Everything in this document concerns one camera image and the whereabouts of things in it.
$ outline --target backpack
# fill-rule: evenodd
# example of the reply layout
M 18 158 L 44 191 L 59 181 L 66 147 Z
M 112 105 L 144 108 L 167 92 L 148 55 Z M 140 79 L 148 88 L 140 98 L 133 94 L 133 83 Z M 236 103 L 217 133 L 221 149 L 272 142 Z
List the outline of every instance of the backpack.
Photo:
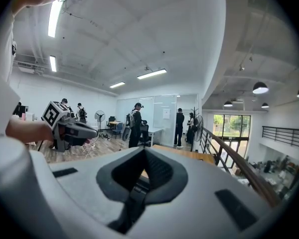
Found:
M 138 110 L 133 110 L 131 113 L 130 113 L 130 127 L 133 127 L 135 125 L 135 118 L 134 118 L 134 114 L 138 112 Z
M 86 115 L 86 113 L 85 113 L 84 108 L 80 109 L 80 112 L 79 112 L 80 118 L 85 118 L 85 115 Z

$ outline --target black chair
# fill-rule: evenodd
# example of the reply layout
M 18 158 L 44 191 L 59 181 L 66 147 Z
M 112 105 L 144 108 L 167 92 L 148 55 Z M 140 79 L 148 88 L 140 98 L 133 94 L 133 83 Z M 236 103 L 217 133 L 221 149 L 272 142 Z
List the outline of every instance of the black chair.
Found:
M 150 137 L 149 137 L 149 125 L 147 125 L 147 121 L 143 120 L 140 126 L 141 134 L 142 134 L 142 143 L 138 146 L 149 146 L 150 147 Z
M 115 121 L 115 117 L 114 116 L 110 116 L 109 117 L 109 122 Z M 115 128 L 114 124 L 109 124 L 108 122 L 106 122 L 106 126 L 108 126 L 110 129 Z

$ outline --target office chair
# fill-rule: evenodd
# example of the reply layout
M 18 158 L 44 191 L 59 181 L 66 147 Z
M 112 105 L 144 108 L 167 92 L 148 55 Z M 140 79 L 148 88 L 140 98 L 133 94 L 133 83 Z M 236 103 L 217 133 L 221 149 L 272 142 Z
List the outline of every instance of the office chair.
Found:
M 116 129 L 112 130 L 112 136 L 113 136 L 113 133 L 115 132 L 115 139 L 116 139 L 117 133 L 120 133 L 120 138 L 121 138 L 122 130 L 123 130 L 123 122 L 118 123 L 117 126 L 116 126 Z
M 114 117 L 114 116 L 110 116 L 110 117 L 109 117 L 109 121 L 106 122 L 106 126 L 109 127 L 110 129 L 112 129 L 112 128 L 115 127 L 115 125 L 113 125 L 113 124 L 109 124 L 109 122 L 112 122 L 112 121 L 115 121 L 115 117 Z
M 147 125 L 147 121 L 143 120 L 140 126 L 141 134 L 142 136 L 142 143 L 138 146 L 148 146 L 150 147 L 150 141 L 149 141 L 149 125 Z

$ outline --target fluorescent light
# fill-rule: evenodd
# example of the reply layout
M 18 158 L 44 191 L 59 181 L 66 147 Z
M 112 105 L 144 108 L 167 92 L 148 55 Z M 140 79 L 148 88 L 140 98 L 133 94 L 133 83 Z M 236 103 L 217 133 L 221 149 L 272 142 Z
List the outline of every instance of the fluorescent light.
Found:
M 51 63 L 52 72 L 56 72 L 56 63 L 55 63 L 55 57 L 54 56 L 50 56 L 50 63 Z
M 162 70 L 158 70 L 158 71 L 155 71 L 155 72 L 152 72 L 152 73 L 149 73 L 149 74 L 144 74 L 144 75 L 141 75 L 141 76 L 138 76 L 138 79 L 145 79 L 145 78 L 148 78 L 148 77 L 152 77 L 152 76 L 155 76 L 155 75 L 159 75 L 159 74 L 164 74 L 164 73 L 167 73 L 167 71 L 165 69 L 162 69 Z
M 120 83 L 117 83 L 117 84 L 115 84 L 115 85 L 113 85 L 113 86 L 110 86 L 110 88 L 112 89 L 112 88 L 116 88 L 116 87 L 118 87 L 118 86 L 121 86 L 121 85 L 124 85 L 125 84 L 125 82 L 120 82 Z
M 58 2 L 58 0 L 52 3 L 50 19 L 49 19 L 48 36 L 51 36 L 53 38 L 55 38 L 56 25 L 58 23 L 58 18 L 62 6 L 63 6 L 63 2 Z

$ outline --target wooden floor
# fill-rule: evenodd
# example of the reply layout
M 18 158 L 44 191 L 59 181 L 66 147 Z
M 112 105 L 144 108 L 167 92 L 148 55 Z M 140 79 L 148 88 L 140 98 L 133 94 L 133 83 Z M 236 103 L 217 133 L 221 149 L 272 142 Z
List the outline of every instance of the wooden floor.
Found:
M 210 164 L 215 164 L 214 162 L 214 158 L 212 155 L 209 154 L 202 154 L 202 153 L 198 153 L 198 152 L 191 152 L 188 150 L 183 150 L 183 149 L 175 149 L 175 148 L 169 148 L 169 147 L 165 147 L 165 146 L 160 146 L 160 145 L 154 145 L 153 148 L 156 149 L 163 149 L 163 150 L 167 150 L 176 154 L 180 154 L 189 158 L 193 158 L 193 159 L 198 159 L 198 160 L 203 160 L 206 163 L 210 163 Z
M 85 146 L 72 146 L 69 151 L 66 151 L 64 153 L 57 152 L 55 149 L 50 149 L 49 146 L 51 145 L 51 142 L 44 141 L 42 144 L 42 147 L 40 149 L 40 152 L 44 154 L 45 160 L 48 163 L 57 163 L 57 162 L 64 162 L 64 161 L 73 161 L 73 160 L 82 160 L 86 158 L 93 158 L 98 157 L 110 153 L 114 153 L 121 149 L 128 149 L 129 142 L 123 141 L 122 139 L 117 137 L 111 138 L 111 140 L 107 140 L 105 138 L 97 137 L 95 139 L 91 140 L 91 143 Z M 214 164 L 213 157 L 208 154 L 200 154 L 197 152 L 190 152 L 188 151 L 188 148 L 190 149 L 190 145 L 186 146 L 187 143 L 182 143 L 184 146 L 184 149 L 176 149 L 170 148 L 170 147 L 164 147 L 159 145 L 154 145 L 154 148 L 164 149 L 171 151 L 176 154 L 184 155 L 189 158 L 194 159 L 202 159 L 203 161 L 207 163 Z M 36 146 L 31 146 L 30 149 L 37 150 L 40 145 L 40 142 Z
M 37 150 L 41 142 L 39 142 L 36 146 L 30 147 L 33 150 Z M 50 149 L 49 146 L 51 142 L 44 141 L 40 152 L 44 154 L 45 160 L 48 163 L 56 163 L 56 162 L 64 162 L 64 161 L 73 161 L 73 160 L 82 160 L 85 158 L 98 157 L 110 153 L 114 153 L 120 150 L 120 146 L 122 144 L 122 150 L 129 148 L 129 142 L 123 141 L 117 136 L 111 138 L 111 140 L 103 139 L 97 137 L 91 140 L 90 145 L 85 146 L 72 146 L 69 151 L 64 153 L 57 152 L 55 149 Z

